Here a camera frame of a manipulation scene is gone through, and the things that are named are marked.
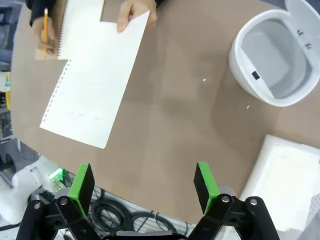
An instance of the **bolt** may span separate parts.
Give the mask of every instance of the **bolt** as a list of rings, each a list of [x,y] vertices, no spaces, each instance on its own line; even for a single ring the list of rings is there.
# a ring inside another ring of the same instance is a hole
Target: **bolt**
[[[61,201],[60,201],[60,204],[61,204],[61,205],[66,205],[67,202],[68,202],[68,199],[62,198]]]
[[[255,205],[258,204],[257,200],[255,200],[255,199],[251,199],[251,200],[250,200],[250,203],[251,203],[253,206],[255,206]]]
[[[33,207],[34,209],[39,209],[41,207],[41,203],[37,202]]]
[[[230,199],[227,196],[222,197],[222,202],[228,203],[229,201],[230,201]]]

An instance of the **tabletop surface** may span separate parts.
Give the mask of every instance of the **tabletop surface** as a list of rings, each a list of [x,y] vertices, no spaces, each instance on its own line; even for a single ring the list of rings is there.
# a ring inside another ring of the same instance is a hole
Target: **tabletop surface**
[[[121,1],[106,0],[113,22]],[[320,87],[286,108],[246,93],[228,66],[241,27],[270,9],[256,0],[169,0],[145,32],[105,149],[39,128],[64,60],[35,60],[24,7],[17,28],[11,114],[17,138],[76,173],[91,163],[96,184],[145,208],[196,223],[196,162],[240,194],[266,134],[320,148]]]

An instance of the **person's right hand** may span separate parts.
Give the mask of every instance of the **person's right hand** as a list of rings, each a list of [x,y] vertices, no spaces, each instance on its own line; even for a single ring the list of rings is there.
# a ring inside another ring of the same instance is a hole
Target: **person's right hand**
[[[37,47],[42,51],[46,49],[46,52],[52,55],[54,54],[54,40],[56,39],[52,19],[48,17],[48,29],[47,29],[48,43],[45,43],[43,39],[44,25],[45,25],[44,17],[36,18],[32,24],[32,35],[37,44]]]

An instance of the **open lid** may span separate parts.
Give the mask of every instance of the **open lid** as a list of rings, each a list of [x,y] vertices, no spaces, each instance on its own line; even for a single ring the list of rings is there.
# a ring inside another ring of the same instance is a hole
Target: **open lid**
[[[320,57],[320,15],[305,0],[285,0],[285,6],[297,30],[304,32],[305,38]]]

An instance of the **pencil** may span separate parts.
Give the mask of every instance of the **pencil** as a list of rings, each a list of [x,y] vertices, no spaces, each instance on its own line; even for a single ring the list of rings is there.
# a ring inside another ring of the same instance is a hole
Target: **pencil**
[[[44,9],[44,24],[43,24],[43,38],[44,38],[44,43],[48,43],[48,8]]]

